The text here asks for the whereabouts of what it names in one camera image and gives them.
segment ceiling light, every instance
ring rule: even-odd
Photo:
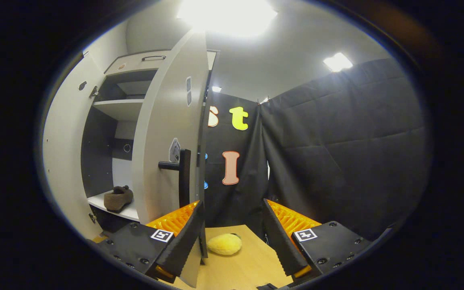
[[[255,36],[277,15],[265,0],[184,0],[177,18],[193,28],[238,36]]]
[[[336,53],[333,57],[323,60],[333,72],[339,72],[344,68],[352,68],[352,63],[342,53]]]

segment black handle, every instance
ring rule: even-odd
[[[180,207],[188,205],[191,150],[180,149],[180,163],[160,161],[159,169],[178,170],[178,203]]]
[[[166,59],[166,56],[165,55],[152,55],[152,56],[145,56],[142,58],[142,61],[145,61],[147,58],[150,58],[150,57],[162,57],[162,59]]]

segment cabinet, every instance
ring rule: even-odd
[[[171,50],[118,57],[104,74],[88,52],[68,74],[44,126],[44,170],[61,211],[85,238],[105,230],[103,215],[146,224],[178,209],[178,172],[158,169],[174,138],[192,152],[190,200],[199,199],[199,128],[216,54],[204,33],[189,31]],[[124,185],[134,201],[108,212],[105,193]]]

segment brown shoe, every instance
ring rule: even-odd
[[[128,185],[116,186],[113,193],[105,193],[103,205],[107,211],[119,213],[132,200],[134,200],[134,193],[129,189]]]

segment orange gripper pad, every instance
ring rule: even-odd
[[[146,226],[157,230],[173,232],[176,237],[186,225],[198,202],[199,200],[172,211],[171,213],[150,222]]]
[[[288,235],[289,239],[297,249],[298,246],[296,246],[295,242],[291,238],[291,234],[293,232],[307,230],[321,224],[276,202],[272,202],[271,200],[267,200],[267,202],[277,216],[278,221],[282,225],[282,228]]]

